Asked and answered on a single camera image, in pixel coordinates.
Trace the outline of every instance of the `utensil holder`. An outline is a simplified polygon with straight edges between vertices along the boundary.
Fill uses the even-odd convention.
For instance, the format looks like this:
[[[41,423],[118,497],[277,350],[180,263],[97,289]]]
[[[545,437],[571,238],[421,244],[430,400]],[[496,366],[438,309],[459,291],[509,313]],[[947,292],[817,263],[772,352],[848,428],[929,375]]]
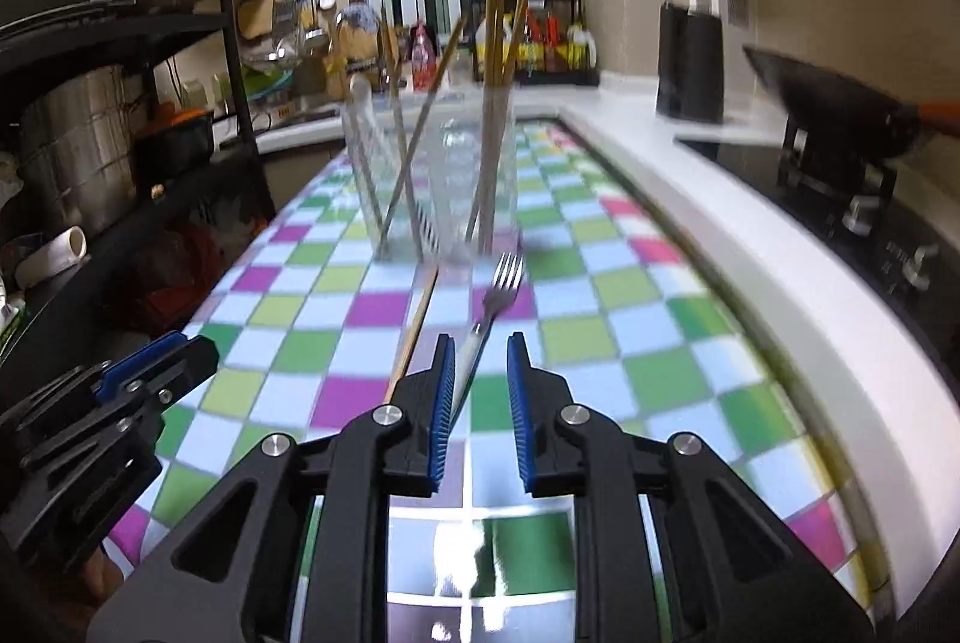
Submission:
[[[425,95],[414,95],[400,101],[407,142],[413,137],[424,98]],[[496,164],[496,177],[493,167],[488,167],[484,175],[488,197],[493,196],[488,210],[493,216],[491,254],[517,250],[517,141],[510,89],[488,90],[486,101],[479,89],[467,89],[440,95],[430,108],[411,169],[415,222],[411,225],[409,203],[403,194],[379,258],[415,259],[415,229],[421,236],[426,260],[469,263],[481,257],[478,242],[483,213],[472,240],[468,242],[466,237],[481,178],[485,115],[490,121],[486,129],[488,148],[499,151],[491,151],[488,157],[488,163]],[[494,122],[497,127],[502,125],[499,143],[493,132]],[[401,166],[390,101],[381,98],[368,103],[366,108],[349,101],[344,105],[344,135],[364,221],[377,247],[378,215],[382,217],[386,212]],[[373,209],[374,201],[379,213]]]

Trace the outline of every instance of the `fork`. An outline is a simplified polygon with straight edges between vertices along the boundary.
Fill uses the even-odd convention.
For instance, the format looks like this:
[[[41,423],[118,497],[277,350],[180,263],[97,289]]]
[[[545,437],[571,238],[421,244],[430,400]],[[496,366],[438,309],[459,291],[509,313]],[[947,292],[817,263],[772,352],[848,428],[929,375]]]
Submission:
[[[517,290],[523,280],[523,257],[504,253],[493,271],[493,283],[483,297],[483,317],[473,324],[464,341],[457,348],[456,372],[453,381],[453,418],[450,428],[464,407],[477,360],[490,333],[493,319],[517,300]]]

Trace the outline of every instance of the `black wok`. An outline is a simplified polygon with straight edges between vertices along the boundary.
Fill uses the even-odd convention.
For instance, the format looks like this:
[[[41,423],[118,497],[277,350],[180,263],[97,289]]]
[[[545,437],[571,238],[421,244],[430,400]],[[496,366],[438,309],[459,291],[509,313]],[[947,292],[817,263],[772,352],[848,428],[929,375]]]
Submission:
[[[818,146],[882,160],[906,153],[920,135],[915,106],[786,55],[755,47],[743,50],[763,87]]]

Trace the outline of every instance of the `black gas stove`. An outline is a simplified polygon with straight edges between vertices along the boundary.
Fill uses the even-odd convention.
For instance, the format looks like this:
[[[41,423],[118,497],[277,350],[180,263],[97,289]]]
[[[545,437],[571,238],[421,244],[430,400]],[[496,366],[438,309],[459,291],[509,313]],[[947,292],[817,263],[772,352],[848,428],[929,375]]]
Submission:
[[[960,401],[960,252],[893,197],[896,172],[796,148],[677,142],[715,162],[805,226],[891,307]]]

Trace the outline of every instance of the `pink dish soap bottle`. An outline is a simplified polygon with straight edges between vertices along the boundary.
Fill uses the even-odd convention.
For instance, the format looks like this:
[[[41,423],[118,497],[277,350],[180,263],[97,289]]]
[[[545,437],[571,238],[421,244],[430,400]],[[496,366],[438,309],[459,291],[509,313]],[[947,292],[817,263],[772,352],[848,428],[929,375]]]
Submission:
[[[437,74],[437,55],[433,50],[430,37],[426,35],[423,21],[416,24],[414,47],[411,54],[413,64],[414,90],[426,91]]]

